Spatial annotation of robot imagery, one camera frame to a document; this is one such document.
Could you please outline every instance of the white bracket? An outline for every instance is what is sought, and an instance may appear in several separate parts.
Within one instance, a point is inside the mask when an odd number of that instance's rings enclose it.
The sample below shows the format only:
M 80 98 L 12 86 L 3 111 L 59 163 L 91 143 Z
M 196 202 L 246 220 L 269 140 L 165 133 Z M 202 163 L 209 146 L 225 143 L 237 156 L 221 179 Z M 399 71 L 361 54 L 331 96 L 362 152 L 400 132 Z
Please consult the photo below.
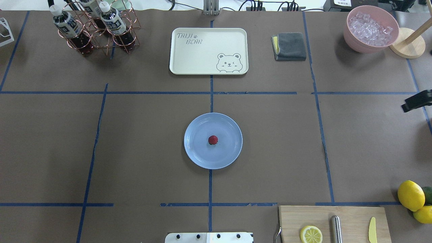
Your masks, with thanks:
M 169 233 L 165 243 L 253 243 L 248 232 Z
M 5 18 L 0 18 L 0 46 L 4 46 L 14 41 L 12 31 Z
M 219 0 L 204 0 L 204 15 L 219 15 Z

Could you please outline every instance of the black clamp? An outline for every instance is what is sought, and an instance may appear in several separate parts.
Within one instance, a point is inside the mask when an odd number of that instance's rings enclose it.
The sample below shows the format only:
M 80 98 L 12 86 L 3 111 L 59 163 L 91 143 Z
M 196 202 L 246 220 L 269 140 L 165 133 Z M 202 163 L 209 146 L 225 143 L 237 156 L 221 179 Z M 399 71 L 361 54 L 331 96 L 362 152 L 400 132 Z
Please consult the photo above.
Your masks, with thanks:
M 424 106 L 432 106 L 432 90 L 424 90 L 405 100 L 402 105 L 403 112 L 408 112 Z

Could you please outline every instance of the lime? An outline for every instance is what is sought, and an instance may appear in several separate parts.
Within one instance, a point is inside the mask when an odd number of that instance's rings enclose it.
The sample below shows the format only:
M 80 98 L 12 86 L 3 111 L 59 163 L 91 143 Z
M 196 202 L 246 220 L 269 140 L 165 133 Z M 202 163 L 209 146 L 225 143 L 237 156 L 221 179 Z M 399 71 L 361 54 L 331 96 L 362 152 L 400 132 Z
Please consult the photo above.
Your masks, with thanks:
M 308 225 L 300 231 L 300 239 L 303 243 L 322 243 L 323 234 L 317 227 Z
M 425 204 L 425 193 L 422 188 L 412 181 L 404 181 L 397 190 L 400 203 L 415 212 Z
M 432 187 L 424 186 L 422 190 L 425 193 L 425 204 L 432 205 Z

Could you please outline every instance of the bear illustration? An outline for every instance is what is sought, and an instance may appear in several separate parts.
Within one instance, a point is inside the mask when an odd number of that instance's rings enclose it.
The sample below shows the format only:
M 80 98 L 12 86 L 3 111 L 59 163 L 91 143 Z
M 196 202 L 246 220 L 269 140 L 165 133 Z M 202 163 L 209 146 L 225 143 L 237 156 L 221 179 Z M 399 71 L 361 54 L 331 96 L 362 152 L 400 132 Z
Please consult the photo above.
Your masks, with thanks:
M 220 73 L 239 73 L 243 68 L 240 62 L 240 54 L 235 53 L 234 55 L 225 55 L 223 53 L 218 54 L 219 62 L 216 65 L 217 70 Z

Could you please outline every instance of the wooden stand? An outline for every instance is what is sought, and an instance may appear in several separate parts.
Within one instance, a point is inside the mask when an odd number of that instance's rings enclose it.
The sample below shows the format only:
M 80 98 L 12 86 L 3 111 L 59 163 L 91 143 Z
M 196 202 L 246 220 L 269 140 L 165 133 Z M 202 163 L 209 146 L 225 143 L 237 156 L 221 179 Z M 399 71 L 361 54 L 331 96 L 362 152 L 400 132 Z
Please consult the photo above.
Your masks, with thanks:
M 429 12 L 432 16 L 431 1 L 427 1 Z M 424 52 L 426 43 L 421 34 L 432 26 L 432 17 L 428 19 L 416 31 L 408 28 L 399 28 L 399 36 L 390 46 L 390 49 L 403 58 L 418 58 Z

